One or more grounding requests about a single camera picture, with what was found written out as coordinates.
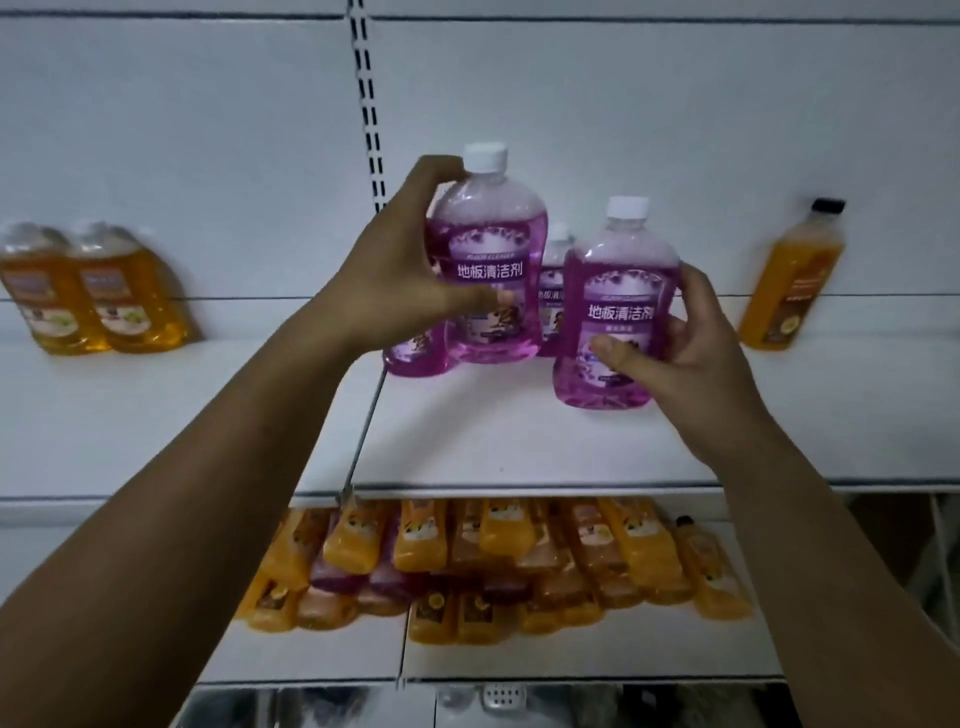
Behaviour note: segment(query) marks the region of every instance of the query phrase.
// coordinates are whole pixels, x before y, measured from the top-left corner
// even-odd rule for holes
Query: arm
[[[684,266],[683,290],[665,361],[606,336],[592,346],[723,483],[804,725],[955,725],[960,656],[770,416],[707,277]]]
[[[462,174],[458,158],[421,159],[327,287],[0,608],[0,724],[169,725],[350,364],[497,308],[487,286],[439,282],[423,249],[437,184]]]

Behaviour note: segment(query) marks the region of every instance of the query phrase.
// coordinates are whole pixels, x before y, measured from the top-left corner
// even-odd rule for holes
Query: forearm
[[[716,470],[804,725],[954,724],[960,658],[785,435]]]
[[[352,360],[330,317],[309,313],[0,609],[4,725],[169,723],[250,582]]]

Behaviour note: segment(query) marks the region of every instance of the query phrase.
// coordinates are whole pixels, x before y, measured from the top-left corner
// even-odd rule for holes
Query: white bottle cap
[[[464,147],[464,169],[476,174],[507,171],[507,145],[502,141],[476,141]]]
[[[547,240],[569,240],[570,239],[570,228],[566,226],[566,223],[555,223],[553,220],[550,221],[550,225],[546,231]]]
[[[607,217],[614,220],[646,220],[650,198],[614,195],[607,200]]]

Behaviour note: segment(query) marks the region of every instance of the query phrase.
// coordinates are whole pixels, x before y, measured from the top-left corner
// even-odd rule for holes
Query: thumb
[[[590,349],[604,364],[640,384],[651,392],[657,392],[670,375],[670,365],[647,356],[612,336],[600,334],[590,339]]]

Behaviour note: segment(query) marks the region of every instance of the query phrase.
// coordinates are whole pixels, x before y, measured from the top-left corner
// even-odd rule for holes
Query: hand
[[[687,320],[670,317],[663,361],[607,335],[593,337],[593,352],[649,390],[694,456],[714,471],[749,455],[760,440],[789,444],[707,276],[683,263],[680,287]]]
[[[418,159],[406,182],[360,233],[340,271],[311,305],[334,311],[358,354],[399,344],[445,319],[489,313],[513,294],[438,279],[424,246],[426,211],[437,185],[464,177],[459,157]]]

